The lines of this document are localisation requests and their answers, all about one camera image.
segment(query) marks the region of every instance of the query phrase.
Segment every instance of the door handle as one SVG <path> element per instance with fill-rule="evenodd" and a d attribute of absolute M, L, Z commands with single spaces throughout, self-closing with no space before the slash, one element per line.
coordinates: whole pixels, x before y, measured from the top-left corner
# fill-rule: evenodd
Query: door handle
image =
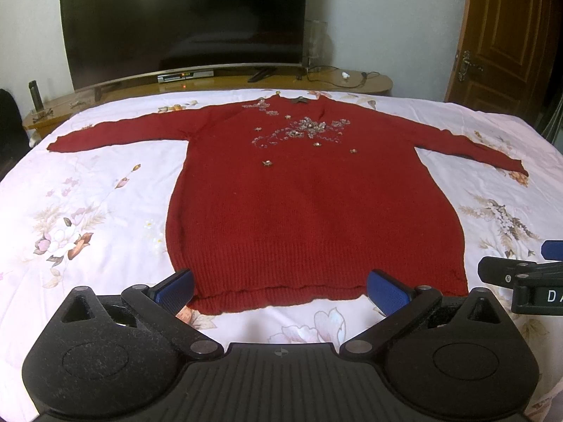
<path fill-rule="evenodd" d="M 463 57 L 461 58 L 461 68 L 460 72 L 458 73 L 458 80 L 460 81 L 460 83 L 465 81 L 469 67 L 483 72 L 483 67 L 481 65 L 478 65 L 477 63 L 471 63 L 471 52 L 466 50 L 463 52 Z"/>

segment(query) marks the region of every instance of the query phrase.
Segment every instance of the black tv screen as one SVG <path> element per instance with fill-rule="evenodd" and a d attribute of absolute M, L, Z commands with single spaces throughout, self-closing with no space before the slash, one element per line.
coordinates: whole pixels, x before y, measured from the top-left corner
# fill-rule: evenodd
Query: black tv screen
<path fill-rule="evenodd" d="M 75 89 L 150 73 L 301 64 L 305 0 L 60 0 Z"/>

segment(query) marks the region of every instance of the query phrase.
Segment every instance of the white wall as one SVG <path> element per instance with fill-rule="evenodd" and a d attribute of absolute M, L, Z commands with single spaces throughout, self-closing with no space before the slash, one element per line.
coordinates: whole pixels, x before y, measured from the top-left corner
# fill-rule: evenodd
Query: white wall
<path fill-rule="evenodd" d="M 308 17 L 326 20 L 328 60 L 377 70 L 398 97 L 444 98 L 465 0 L 308 0 Z M 72 91 L 58 0 L 0 0 L 0 88 L 25 115 L 33 108 L 27 83 L 44 100 Z"/>
<path fill-rule="evenodd" d="M 455 59 L 465 0 L 309 0 L 326 20 L 331 64 L 379 71 L 393 96 L 442 101 Z"/>
<path fill-rule="evenodd" d="M 0 0 L 0 88 L 24 117 L 37 81 L 43 101 L 72 92 L 58 0 Z"/>

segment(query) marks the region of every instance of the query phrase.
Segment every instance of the floral bedsheet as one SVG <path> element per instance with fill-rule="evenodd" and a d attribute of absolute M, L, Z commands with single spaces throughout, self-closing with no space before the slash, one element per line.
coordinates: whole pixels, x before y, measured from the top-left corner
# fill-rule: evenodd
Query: floral bedsheet
<path fill-rule="evenodd" d="M 25 422 L 37 414 L 21 380 L 21 365 L 72 287 L 88 285 L 97 294 L 118 294 L 134 283 L 155 284 L 172 273 L 164 224 L 188 143 L 140 142 L 69 154 L 50 153 L 47 145 L 59 135 L 101 121 L 256 100 L 276 92 L 311 99 L 324 93 L 264 89 L 180 92 L 101 105 L 61 125 L 8 173 L 0 183 L 2 418 Z M 330 97 L 449 129 L 522 159 L 528 178 L 417 150 L 460 216 L 469 288 L 482 285 L 477 264 L 483 256 L 541 262 L 542 242 L 563 238 L 563 156 L 521 120 L 451 103 L 345 92 L 332 92 Z M 510 290 L 491 289 L 508 309 Z M 511 316 L 540 365 L 541 379 L 527 414 L 534 422 L 561 421 L 563 411 L 552 403 L 563 390 L 563 342 L 559 340 L 563 320 Z M 178 317 L 225 348 L 232 341 L 331 341 L 338 349 L 381 320 L 382 314 L 362 296 L 218 316 L 184 308 Z"/>

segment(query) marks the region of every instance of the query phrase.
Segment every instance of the ribbed knit hem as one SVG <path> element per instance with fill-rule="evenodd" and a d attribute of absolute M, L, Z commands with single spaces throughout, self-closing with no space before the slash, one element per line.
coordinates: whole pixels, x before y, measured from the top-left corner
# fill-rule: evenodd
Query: ribbed knit hem
<path fill-rule="evenodd" d="M 177 269 L 193 270 L 196 293 L 189 306 L 203 314 L 291 306 L 316 298 L 355 299 L 365 294 L 369 272 L 376 268 L 412 287 L 429 284 L 444 295 L 467 295 L 463 247 L 446 251 L 436 246 L 396 256 L 377 249 L 375 243 L 273 240 L 202 246 L 185 262 L 181 254 L 171 258 Z"/>
<path fill-rule="evenodd" d="M 194 297 L 189 307 L 202 314 L 218 315 L 223 312 L 240 312 L 256 309 L 257 306 L 292 306 L 308 303 L 317 298 L 329 300 L 353 300 L 365 294 L 365 285 L 351 289 L 335 289 L 334 287 L 310 286 L 300 289 L 288 287 L 268 287 L 259 290 L 240 290 L 227 292 L 208 298 Z"/>

